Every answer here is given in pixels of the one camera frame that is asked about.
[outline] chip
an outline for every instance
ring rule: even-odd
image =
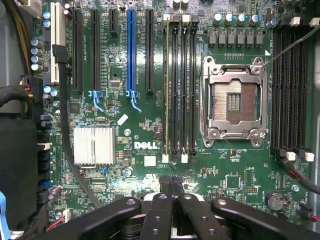
[[[70,102],[69,103],[69,113],[70,114],[79,114],[80,113],[80,103]]]

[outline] green circuit board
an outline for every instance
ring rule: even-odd
[[[42,1],[43,11],[50,12],[50,0]],[[301,7],[283,5],[281,1],[274,0],[213,0],[200,1],[190,0],[187,10],[174,10],[177,15],[197,15],[199,23],[195,34],[195,142],[196,159],[189,158],[187,163],[173,162],[169,156],[169,163],[163,163],[164,153],[164,132],[165,121],[164,108],[159,102],[158,92],[164,92],[164,48],[166,37],[164,35],[164,24],[161,20],[161,28],[154,31],[154,93],[146,93],[146,9],[154,10],[154,19],[164,18],[170,13],[173,1],[128,1],[123,2],[126,10],[120,10],[120,2],[100,0],[76,0],[75,5],[81,9],[83,14],[83,91],[74,92],[72,78],[69,80],[69,125],[71,132],[71,145],[74,145],[74,128],[114,128],[115,162],[105,166],[91,168],[80,168],[82,176],[87,180],[94,194],[104,203],[108,204],[123,196],[143,198],[145,194],[160,191],[159,176],[182,176],[183,187],[186,193],[195,193],[203,196],[205,201],[216,198],[217,191],[222,191],[226,197],[235,199],[246,205],[269,212],[273,215],[280,215],[279,212],[270,211],[265,203],[265,195],[272,190],[278,190],[287,199],[287,206],[280,212],[282,217],[286,216],[289,221],[301,223],[296,215],[296,209],[300,201],[307,201],[307,191],[300,186],[299,191],[293,191],[292,186],[297,182],[290,178],[275,161],[274,155],[270,153],[270,132],[263,139],[260,147],[253,147],[249,140],[216,140],[212,147],[206,147],[199,130],[199,106],[200,106],[200,76],[202,69],[202,57],[212,56],[218,64],[251,64],[256,57],[261,57],[264,62],[271,59],[273,55],[273,32],[266,27],[266,24],[273,18],[280,18],[279,8],[285,13],[310,14],[314,1],[303,1]],[[108,9],[117,6],[118,11],[118,36],[109,32]],[[127,11],[128,8],[136,10],[136,92],[137,107],[139,113],[132,107],[130,98],[126,96],[127,89]],[[104,109],[101,112],[95,108],[93,99],[89,97],[92,90],[92,25],[91,10],[97,9],[100,15],[100,91],[103,97],[100,99],[100,106]],[[216,26],[213,24],[215,13],[225,16],[232,13],[234,19],[230,26],[223,23]],[[246,17],[245,23],[241,26],[236,24],[239,14]],[[258,23],[252,27],[248,24],[250,16],[257,14]],[[70,63],[72,62],[73,32],[72,22],[66,21],[65,25],[66,46],[69,52]],[[40,40],[44,37],[43,23],[34,21],[34,34]],[[209,34],[214,31],[217,35],[261,35],[262,43],[259,46],[236,47],[226,45],[210,46]],[[178,49],[181,50],[181,36],[178,37]],[[50,68],[50,47],[43,50],[43,64]],[[313,65],[313,46],[309,45],[308,65]],[[178,55],[178,68],[181,69],[180,53]],[[267,98],[267,128],[271,128],[271,84],[273,79],[272,67],[266,69],[268,78]],[[309,89],[306,104],[306,122],[311,121],[311,78],[312,67],[308,69]],[[47,78],[48,72],[42,72],[41,76]],[[53,116],[53,127],[48,130],[50,133],[50,161],[52,186],[61,185],[63,191],[61,196],[50,202],[50,219],[55,221],[55,215],[64,209],[70,209],[72,218],[85,214],[90,207],[91,201],[82,191],[77,180],[74,178],[63,150],[60,111],[54,107],[53,102],[59,97],[45,101],[44,111]],[[106,121],[97,121],[97,117],[103,117]],[[306,124],[305,142],[310,145],[310,125]],[[295,168],[305,175],[309,174],[309,164],[304,159],[295,161]],[[131,176],[125,175],[125,168],[131,168]]]

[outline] gray metal panel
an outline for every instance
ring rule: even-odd
[[[2,2],[0,2],[0,43],[0,87],[18,85],[20,76],[24,74],[24,68],[15,27]],[[10,101],[0,108],[0,114],[20,112],[21,104],[17,100]]]

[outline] motherboard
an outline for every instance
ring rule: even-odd
[[[206,202],[235,199],[294,223],[308,191],[275,160],[309,174],[313,0],[42,1],[32,69],[44,87],[55,221],[93,210],[64,152],[60,82],[68,82],[74,164],[104,204],[160,191],[179,176]],[[61,79],[51,46],[66,46]]]

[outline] cpu socket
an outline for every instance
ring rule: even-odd
[[[261,57],[252,64],[202,63],[200,131],[209,148],[215,140],[250,140],[259,148],[267,129],[267,72]]]

